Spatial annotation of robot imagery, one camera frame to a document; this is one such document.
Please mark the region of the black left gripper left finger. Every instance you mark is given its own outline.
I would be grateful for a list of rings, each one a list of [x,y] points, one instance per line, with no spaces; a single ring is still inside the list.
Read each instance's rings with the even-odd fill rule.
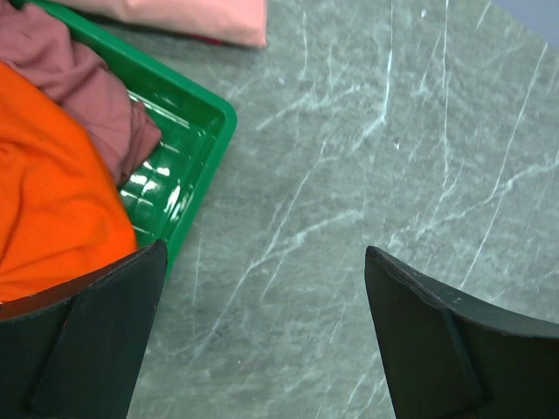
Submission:
[[[157,240],[1,305],[3,418],[124,418],[165,282]]]

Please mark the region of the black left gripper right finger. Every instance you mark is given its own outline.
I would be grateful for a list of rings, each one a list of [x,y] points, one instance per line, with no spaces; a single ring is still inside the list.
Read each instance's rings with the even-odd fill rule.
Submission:
[[[556,418],[558,325],[489,304],[370,246],[364,280],[398,418]]]

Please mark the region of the pink t-shirt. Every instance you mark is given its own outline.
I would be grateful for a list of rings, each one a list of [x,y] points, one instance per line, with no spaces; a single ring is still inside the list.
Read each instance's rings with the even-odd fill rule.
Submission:
[[[264,0],[61,0],[85,13],[225,43],[266,46]]]

